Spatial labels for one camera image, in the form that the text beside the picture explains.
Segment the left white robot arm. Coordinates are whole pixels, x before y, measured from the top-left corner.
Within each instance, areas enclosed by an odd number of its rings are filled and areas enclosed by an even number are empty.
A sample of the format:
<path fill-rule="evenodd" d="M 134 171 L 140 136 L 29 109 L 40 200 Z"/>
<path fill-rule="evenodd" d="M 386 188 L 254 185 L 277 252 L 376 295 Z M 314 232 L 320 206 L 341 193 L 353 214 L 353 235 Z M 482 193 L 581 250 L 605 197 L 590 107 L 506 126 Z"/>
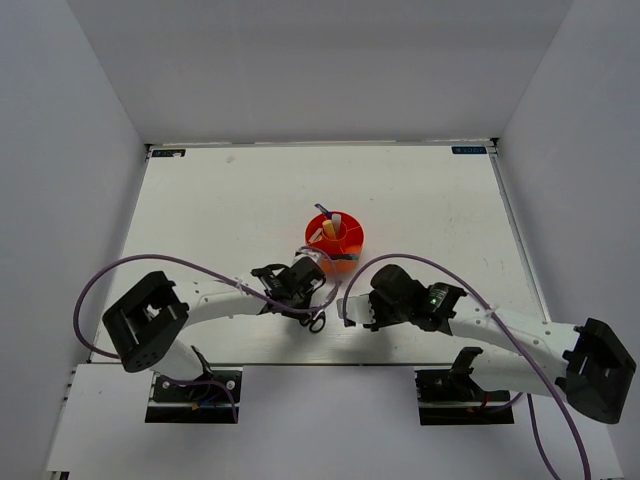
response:
<path fill-rule="evenodd" d="M 175 283 L 164 272 L 145 275 L 103 314 L 102 322 L 128 373 L 150 370 L 177 380 L 188 398 L 211 387 L 211 374 L 193 346 L 178 339 L 182 330 L 202 322 L 238 315 L 281 314 L 296 320 L 309 311 L 326 275 L 312 258 L 290 265 L 253 269 L 248 282 Z"/>

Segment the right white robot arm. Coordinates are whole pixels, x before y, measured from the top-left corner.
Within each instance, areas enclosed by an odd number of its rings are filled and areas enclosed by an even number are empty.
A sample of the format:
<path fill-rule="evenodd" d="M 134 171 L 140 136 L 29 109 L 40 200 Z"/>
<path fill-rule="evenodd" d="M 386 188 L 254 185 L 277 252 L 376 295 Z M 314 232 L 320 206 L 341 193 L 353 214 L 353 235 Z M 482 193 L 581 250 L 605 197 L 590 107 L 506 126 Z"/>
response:
<path fill-rule="evenodd" d="M 457 286 L 424 286 L 397 265 L 383 267 L 370 285 L 368 294 L 351 300 L 355 322 L 372 331 L 409 323 L 470 341 L 450 370 L 459 396 L 557 392 L 592 420 L 619 422 L 636 363 L 607 323 L 544 323 L 510 311 L 494 313 Z"/>

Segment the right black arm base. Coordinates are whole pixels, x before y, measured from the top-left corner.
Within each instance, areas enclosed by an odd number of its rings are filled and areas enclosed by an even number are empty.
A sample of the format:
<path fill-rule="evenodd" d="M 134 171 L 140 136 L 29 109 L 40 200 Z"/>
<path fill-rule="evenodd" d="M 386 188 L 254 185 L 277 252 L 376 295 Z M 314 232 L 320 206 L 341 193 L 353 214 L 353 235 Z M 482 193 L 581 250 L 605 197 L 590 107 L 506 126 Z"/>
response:
<path fill-rule="evenodd" d="M 465 347 L 449 368 L 414 372 L 421 426 L 512 425 L 515 401 L 508 390 L 485 391 L 472 379 L 473 361 L 483 352 Z"/>

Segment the white rectangular eraser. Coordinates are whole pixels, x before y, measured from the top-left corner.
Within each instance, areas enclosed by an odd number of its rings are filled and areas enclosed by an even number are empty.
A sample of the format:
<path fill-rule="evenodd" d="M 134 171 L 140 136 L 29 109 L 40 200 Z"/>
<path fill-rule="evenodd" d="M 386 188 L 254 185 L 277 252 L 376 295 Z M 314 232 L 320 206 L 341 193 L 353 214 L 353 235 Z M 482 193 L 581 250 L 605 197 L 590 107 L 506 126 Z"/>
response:
<path fill-rule="evenodd" d="M 323 229 L 322 228 L 318 228 L 308 239 L 308 244 L 311 245 L 313 243 L 318 242 L 319 240 L 322 239 L 322 233 L 323 233 Z"/>

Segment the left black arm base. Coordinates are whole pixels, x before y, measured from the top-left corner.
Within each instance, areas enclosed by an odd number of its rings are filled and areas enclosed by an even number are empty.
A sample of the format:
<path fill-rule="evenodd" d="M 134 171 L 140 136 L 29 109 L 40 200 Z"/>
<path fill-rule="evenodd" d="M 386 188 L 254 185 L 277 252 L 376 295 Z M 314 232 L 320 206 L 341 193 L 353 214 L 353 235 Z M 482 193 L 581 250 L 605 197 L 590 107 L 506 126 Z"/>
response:
<path fill-rule="evenodd" d="M 211 378 L 231 393 L 235 409 L 223 389 L 216 385 L 178 386 L 162 377 L 153 377 L 147 403 L 148 424 L 235 424 L 234 412 L 240 413 L 241 368 L 211 370 Z"/>

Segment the yellow highlighter marker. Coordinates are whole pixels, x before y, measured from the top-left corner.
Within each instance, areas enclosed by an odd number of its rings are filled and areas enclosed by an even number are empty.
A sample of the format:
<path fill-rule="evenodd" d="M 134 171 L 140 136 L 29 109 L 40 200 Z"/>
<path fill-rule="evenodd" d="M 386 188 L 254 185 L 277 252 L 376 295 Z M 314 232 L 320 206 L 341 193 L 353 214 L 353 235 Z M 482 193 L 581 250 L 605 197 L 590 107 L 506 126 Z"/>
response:
<path fill-rule="evenodd" d="M 334 224 L 331 220 L 327 219 L 322 223 L 322 229 L 324 235 L 330 240 L 336 240 L 337 234 L 334 228 Z"/>

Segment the blue gel pen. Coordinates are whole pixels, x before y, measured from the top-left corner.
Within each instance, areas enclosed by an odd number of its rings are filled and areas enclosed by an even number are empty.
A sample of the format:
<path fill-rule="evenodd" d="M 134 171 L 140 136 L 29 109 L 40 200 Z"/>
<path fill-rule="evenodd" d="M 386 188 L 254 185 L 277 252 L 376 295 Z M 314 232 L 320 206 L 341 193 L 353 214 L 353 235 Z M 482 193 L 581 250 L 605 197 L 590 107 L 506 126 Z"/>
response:
<path fill-rule="evenodd" d="M 331 255 L 330 259 L 333 261 L 358 261 L 359 255 L 356 253 L 341 253 L 341 254 Z"/>

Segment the blue ballpoint pen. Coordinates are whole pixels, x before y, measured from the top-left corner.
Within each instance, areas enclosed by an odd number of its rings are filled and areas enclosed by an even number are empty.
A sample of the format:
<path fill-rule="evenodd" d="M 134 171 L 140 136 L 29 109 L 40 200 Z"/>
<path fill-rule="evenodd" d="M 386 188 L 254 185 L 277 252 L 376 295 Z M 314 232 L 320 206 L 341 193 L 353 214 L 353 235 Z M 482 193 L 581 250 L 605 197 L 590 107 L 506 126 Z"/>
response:
<path fill-rule="evenodd" d="M 314 206 L 327 218 L 327 219 L 331 219 L 332 218 L 332 213 L 326 209 L 323 205 L 321 205 L 320 203 L 316 203 L 314 204 Z"/>

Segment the black handled scissors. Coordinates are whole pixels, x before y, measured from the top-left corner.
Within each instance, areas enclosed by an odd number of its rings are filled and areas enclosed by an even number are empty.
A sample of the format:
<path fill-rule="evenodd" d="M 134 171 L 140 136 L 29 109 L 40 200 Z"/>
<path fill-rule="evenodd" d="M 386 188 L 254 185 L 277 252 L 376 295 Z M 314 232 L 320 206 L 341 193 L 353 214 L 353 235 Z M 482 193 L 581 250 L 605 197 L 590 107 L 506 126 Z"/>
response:
<path fill-rule="evenodd" d="M 342 282 L 340 280 L 336 280 L 323 303 L 319 305 L 316 310 L 307 314 L 302 320 L 299 320 L 299 325 L 307 328 L 312 334 L 320 333 L 327 323 L 326 311 L 337 299 L 341 284 Z"/>

